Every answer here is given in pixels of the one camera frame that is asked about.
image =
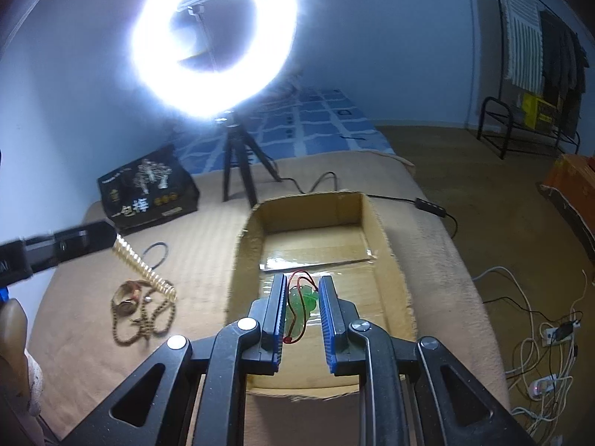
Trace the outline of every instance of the black bag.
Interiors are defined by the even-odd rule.
[[[200,193],[166,145],[97,180],[101,203],[121,232],[130,233],[196,211]]]

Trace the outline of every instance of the gold spring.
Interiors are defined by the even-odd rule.
[[[120,234],[118,234],[112,250],[114,250],[114,253],[124,260],[130,268],[141,274],[141,276],[159,293],[164,294],[172,302],[176,301],[176,289],[174,286],[156,274],[153,271],[153,268],[147,265],[141,257],[135,253],[135,250],[130,247]]]

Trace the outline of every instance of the blue checkered sheet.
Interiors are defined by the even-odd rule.
[[[252,113],[248,132],[275,160],[334,151],[373,149],[394,154],[385,136],[340,90],[306,88],[276,108]],[[223,169],[225,129],[220,125],[173,130],[170,141],[190,174]],[[249,152],[251,164],[258,158]]]

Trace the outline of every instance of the wooden floor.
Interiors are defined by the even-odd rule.
[[[384,126],[379,130],[398,155],[416,165],[415,179],[428,199],[447,208],[459,221],[454,243],[472,277],[494,265],[505,266],[517,277],[534,310],[552,319],[569,313],[584,289],[581,270],[590,274],[591,265],[566,221],[537,192],[536,183],[547,175],[553,159],[511,153],[501,161],[492,147],[464,129]],[[484,301],[508,295],[523,304],[514,283],[498,274],[486,276],[477,289]],[[528,314],[502,300],[486,307],[505,368],[512,369],[520,363],[518,350],[513,362],[515,347],[531,333]],[[584,312],[576,335],[578,359],[567,407],[555,433],[563,435],[565,445],[573,433],[576,438],[586,423],[595,421],[584,417],[595,404],[593,287],[589,286],[576,309]],[[535,316],[536,325],[543,320]],[[559,353],[559,347],[551,351],[554,372],[559,369]],[[548,362],[549,357],[541,361],[531,380],[549,375]],[[511,391],[511,404],[540,407],[516,388]],[[523,416],[517,418],[525,422]]]

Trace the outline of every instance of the black tripod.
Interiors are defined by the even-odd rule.
[[[246,190],[246,196],[250,201],[250,206],[257,204],[257,191],[254,188],[254,180],[252,179],[252,172],[250,171],[250,163],[248,161],[248,153],[246,152],[246,146],[248,146],[252,152],[260,159],[264,167],[271,174],[273,179],[277,182],[281,182],[279,173],[273,168],[273,165],[265,155],[260,146],[254,140],[254,138],[246,131],[244,126],[235,121],[231,120],[231,124],[227,124],[227,141],[225,142],[225,158],[224,158],[224,172],[223,172],[223,201],[229,199],[229,173],[231,171],[231,153],[236,153],[237,167],[240,168],[240,174],[242,175],[242,181],[244,183],[244,189]]]

